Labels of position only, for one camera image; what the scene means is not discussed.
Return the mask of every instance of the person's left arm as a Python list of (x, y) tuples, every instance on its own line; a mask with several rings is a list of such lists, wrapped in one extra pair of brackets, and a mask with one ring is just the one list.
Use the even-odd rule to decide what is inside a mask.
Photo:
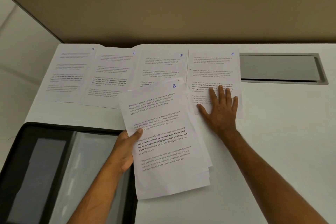
[(110, 156), (72, 214), (68, 224), (106, 222), (118, 181), (133, 163), (132, 148), (142, 132), (139, 128), (130, 137), (126, 130), (119, 135)]

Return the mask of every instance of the forearm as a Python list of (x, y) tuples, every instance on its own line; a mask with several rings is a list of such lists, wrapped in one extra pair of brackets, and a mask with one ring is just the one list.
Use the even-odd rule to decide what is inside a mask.
[(237, 131), (221, 136), (270, 224), (326, 223)]
[(122, 172), (111, 161), (103, 165), (68, 224), (105, 223)]

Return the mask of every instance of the person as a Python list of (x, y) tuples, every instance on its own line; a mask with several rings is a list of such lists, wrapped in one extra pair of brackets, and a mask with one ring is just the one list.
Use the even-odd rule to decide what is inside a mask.
[[(293, 187), (288, 184), (244, 140), (236, 129), (238, 98), (230, 89), (218, 87), (218, 98), (209, 89), (211, 113), (201, 104), (197, 107), (208, 127), (217, 134), (231, 153), (269, 224), (327, 223)], [(141, 137), (138, 129), (128, 137), (123, 131), (106, 163), (79, 203), (68, 224), (105, 223), (120, 176), (132, 165), (133, 144)]]

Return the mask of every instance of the white tabletop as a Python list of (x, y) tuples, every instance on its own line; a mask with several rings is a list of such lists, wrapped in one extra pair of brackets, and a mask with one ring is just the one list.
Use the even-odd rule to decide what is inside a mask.
[[(336, 219), (336, 44), (144, 44), (140, 49), (228, 48), (319, 53), (329, 85), (242, 83), (237, 128), (327, 221)], [(120, 110), (34, 101), (26, 122), (123, 130)], [(139, 201), (135, 223), (266, 223), (236, 163), (198, 117), (212, 159), (209, 187)]]

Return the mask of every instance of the beige partition panel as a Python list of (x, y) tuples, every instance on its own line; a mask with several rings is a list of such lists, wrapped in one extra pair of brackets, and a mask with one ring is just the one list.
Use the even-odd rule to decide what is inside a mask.
[(335, 0), (15, 0), (65, 43), (336, 41)]

